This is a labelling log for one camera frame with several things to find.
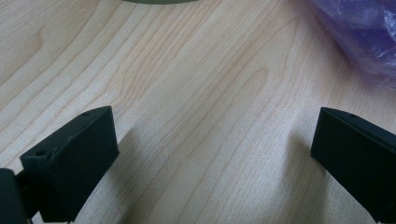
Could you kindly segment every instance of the small hole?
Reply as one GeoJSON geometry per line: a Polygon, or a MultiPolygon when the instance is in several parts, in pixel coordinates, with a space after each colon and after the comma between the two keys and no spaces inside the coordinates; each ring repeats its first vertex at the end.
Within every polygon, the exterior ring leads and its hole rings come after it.
{"type": "Polygon", "coordinates": [[[37,156],[44,156],[46,154],[46,151],[44,150],[39,150],[35,153],[37,156]]]}

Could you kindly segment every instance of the wooden table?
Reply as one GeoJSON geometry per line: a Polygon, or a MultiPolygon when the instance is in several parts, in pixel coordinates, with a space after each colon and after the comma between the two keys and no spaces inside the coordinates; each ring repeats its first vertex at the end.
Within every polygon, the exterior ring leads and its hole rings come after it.
{"type": "Polygon", "coordinates": [[[395,92],[361,80],[305,0],[3,0],[0,94],[16,173],[113,106],[120,156],[76,223],[374,223],[310,157],[318,112],[396,131],[395,92]]]}

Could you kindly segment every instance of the light wood surface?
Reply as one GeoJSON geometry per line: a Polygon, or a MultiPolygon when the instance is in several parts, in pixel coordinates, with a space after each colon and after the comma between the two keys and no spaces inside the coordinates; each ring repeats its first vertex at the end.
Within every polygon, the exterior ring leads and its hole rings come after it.
{"type": "Polygon", "coordinates": [[[310,157],[318,112],[396,131],[395,92],[355,74],[305,0],[2,0],[0,95],[15,173],[113,106],[120,156],[76,223],[374,223],[310,157]]]}

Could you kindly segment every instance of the dark object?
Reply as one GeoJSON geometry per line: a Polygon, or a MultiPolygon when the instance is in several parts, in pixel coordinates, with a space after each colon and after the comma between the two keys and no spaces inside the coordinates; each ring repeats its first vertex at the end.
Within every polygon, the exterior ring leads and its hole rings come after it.
{"type": "Polygon", "coordinates": [[[376,222],[396,222],[395,135],[355,115],[322,107],[311,155],[376,222]]]}
{"type": "MultiPolygon", "coordinates": [[[[74,221],[118,155],[111,107],[85,112],[24,153],[24,171],[14,180],[1,169],[0,182],[10,187],[0,188],[0,195],[9,194],[17,209],[23,204],[25,211],[18,212],[23,223],[37,211],[45,222],[74,221]]],[[[12,218],[3,206],[0,217],[12,218]]]]}
{"type": "Polygon", "coordinates": [[[177,4],[177,3],[187,3],[197,0],[124,0],[125,2],[141,3],[141,4],[151,4],[151,5],[166,5],[166,4],[177,4]]]}

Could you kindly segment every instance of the purple plastic bag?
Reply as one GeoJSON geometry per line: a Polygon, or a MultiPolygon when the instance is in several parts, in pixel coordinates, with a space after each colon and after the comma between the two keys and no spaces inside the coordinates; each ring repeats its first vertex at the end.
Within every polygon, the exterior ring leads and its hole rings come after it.
{"type": "Polygon", "coordinates": [[[309,0],[370,83],[396,90],[396,0],[309,0]]]}

